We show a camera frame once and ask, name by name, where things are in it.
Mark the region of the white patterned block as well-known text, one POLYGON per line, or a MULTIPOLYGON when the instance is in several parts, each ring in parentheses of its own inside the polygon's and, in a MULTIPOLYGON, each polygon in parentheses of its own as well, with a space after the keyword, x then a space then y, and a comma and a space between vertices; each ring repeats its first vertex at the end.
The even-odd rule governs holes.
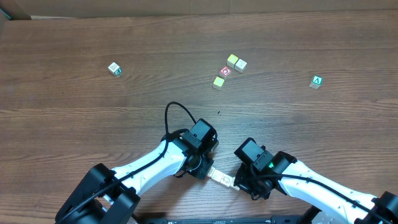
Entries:
POLYGON ((215 168, 214 167, 211 167, 210 168, 210 170, 209 170, 209 172, 207 173, 207 176, 209 177, 209 178, 211 178, 211 179, 214 179, 214 177, 213 177, 213 175, 214 175, 214 173, 215 173, 215 168))

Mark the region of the white block green edge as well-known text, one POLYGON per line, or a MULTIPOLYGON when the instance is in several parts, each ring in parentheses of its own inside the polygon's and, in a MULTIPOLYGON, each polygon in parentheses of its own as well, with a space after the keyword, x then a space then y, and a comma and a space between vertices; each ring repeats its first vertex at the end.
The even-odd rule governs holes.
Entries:
POLYGON ((234 182, 233 178, 226 174, 224 174, 220 179, 220 183, 226 187, 231 187, 233 185, 233 182, 234 182))

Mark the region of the white block red mark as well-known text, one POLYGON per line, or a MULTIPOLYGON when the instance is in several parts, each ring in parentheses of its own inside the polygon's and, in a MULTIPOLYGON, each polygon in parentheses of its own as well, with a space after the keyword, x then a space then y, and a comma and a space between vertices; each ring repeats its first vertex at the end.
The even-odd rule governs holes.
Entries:
POLYGON ((237 191, 240 190, 240 188, 239 188, 238 186, 235 186, 235 185, 230 185, 229 187, 232 188, 232 189, 235 189, 235 190, 237 190, 237 191))

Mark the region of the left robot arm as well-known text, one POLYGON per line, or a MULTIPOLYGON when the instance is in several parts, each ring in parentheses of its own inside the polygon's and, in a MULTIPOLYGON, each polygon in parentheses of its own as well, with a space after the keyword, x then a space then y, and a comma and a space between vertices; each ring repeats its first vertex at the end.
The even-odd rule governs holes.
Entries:
POLYGON ((164 136, 152 152, 124 166, 93 166, 55 216, 56 223, 127 223, 141 195, 177 173, 203 180, 218 145, 215 128, 199 119, 191 129, 164 136))

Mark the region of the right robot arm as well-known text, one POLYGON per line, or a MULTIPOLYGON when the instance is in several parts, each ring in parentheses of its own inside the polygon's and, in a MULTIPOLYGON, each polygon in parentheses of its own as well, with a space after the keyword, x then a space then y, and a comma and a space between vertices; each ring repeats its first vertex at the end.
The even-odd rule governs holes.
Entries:
POLYGON ((235 155, 241 160, 234 184, 252 200, 267 200, 273 190, 309 204, 301 223, 329 218, 338 223, 397 223, 397 195, 358 192, 317 174, 286 152, 272 155, 247 138, 235 155))

